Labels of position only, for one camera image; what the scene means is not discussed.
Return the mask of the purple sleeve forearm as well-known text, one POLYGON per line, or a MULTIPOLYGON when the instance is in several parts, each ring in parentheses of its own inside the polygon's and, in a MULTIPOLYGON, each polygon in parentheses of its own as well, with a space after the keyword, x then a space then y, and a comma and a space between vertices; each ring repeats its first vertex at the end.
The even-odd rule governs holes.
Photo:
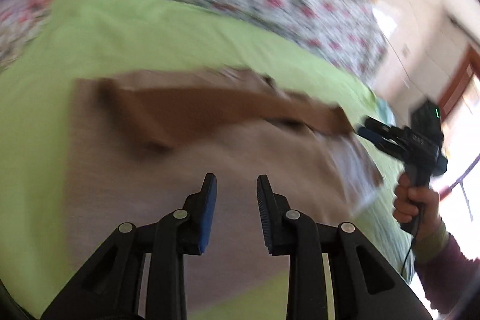
POLYGON ((468 259, 442 220, 413 246, 415 271, 433 310, 446 315, 459 303, 479 271, 479 259, 468 259))

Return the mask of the person right hand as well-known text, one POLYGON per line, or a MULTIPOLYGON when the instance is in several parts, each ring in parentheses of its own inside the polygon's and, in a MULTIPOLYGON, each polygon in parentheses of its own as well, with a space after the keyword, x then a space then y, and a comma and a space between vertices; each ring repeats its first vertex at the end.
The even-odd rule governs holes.
POLYGON ((416 241, 420 242, 433 235, 441 225, 439 214, 439 194, 430 187, 414 188, 406 172, 398 179, 394 190, 393 216, 398 223, 411 223, 421 216, 418 225, 416 241))

